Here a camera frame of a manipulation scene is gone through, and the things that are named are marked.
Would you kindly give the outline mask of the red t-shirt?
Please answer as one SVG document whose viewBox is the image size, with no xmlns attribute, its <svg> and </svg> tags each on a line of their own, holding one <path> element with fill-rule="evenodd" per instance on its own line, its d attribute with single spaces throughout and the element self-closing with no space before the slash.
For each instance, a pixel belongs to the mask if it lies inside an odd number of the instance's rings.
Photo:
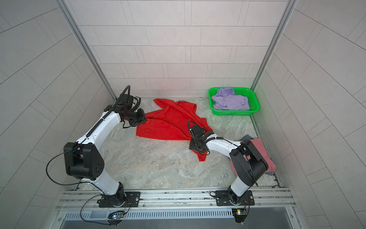
<svg viewBox="0 0 366 229">
<path fill-rule="evenodd" d="M 196 114 L 196 104 L 160 98 L 154 99 L 154 102 L 160 110 L 145 114 L 147 122 L 137 126 L 137 136 L 155 140 L 189 142 L 192 139 L 188 128 L 189 121 L 204 127 L 205 132 L 212 131 L 207 119 Z"/>
</svg>

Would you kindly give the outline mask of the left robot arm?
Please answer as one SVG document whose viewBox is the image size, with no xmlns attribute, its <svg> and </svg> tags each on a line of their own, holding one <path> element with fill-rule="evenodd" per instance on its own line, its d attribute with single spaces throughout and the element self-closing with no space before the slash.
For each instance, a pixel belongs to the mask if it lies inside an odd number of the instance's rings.
<svg viewBox="0 0 366 229">
<path fill-rule="evenodd" d="M 64 148 L 66 173 L 84 183 L 91 183 L 101 191 L 100 207 L 120 207 L 127 203 L 121 182 L 114 180 L 104 168 L 99 149 L 109 133 L 121 122 L 136 127 L 147 121 L 139 107 L 141 99 L 130 94 L 128 85 L 113 105 L 107 106 L 96 124 L 74 143 Z"/>
</svg>

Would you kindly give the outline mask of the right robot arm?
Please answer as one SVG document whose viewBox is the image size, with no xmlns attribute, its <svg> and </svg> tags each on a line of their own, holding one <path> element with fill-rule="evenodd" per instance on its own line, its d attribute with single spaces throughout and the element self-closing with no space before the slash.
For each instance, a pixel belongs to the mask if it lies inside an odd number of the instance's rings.
<svg viewBox="0 0 366 229">
<path fill-rule="evenodd" d="M 267 172 L 269 165 L 251 140 L 242 142 L 227 140 L 212 131 L 207 131 L 194 121 L 188 121 L 188 131 L 192 138 L 189 149 L 201 156 L 211 151 L 218 152 L 233 163 L 237 177 L 229 186 L 225 198 L 232 205 L 249 205 L 249 189 Z"/>
</svg>

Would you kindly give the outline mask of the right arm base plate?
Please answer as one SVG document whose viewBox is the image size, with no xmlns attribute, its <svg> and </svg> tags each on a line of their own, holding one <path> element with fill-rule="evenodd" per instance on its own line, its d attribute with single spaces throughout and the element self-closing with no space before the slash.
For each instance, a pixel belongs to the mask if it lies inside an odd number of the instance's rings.
<svg viewBox="0 0 366 229">
<path fill-rule="evenodd" d="M 209 193 L 216 201 L 217 206 L 253 206 L 255 205 L 252 191 L 247 190 L 238 197 L 233 192 L 227 190 L 216 190 Z"/>
</svg>

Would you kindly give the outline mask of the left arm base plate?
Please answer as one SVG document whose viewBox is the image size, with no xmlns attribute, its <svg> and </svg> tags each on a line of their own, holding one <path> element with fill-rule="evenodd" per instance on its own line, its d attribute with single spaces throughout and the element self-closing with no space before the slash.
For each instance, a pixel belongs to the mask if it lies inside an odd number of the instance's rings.
<svg viewBox="0 0 366 229">
<path fill-rule="evenodd" d="M 117 192 L 114 195 L 102 194 L 101 199 L 97 200 L 99 208 L 122 208 L 138 207 L 140 192 Z"/>
</svg>

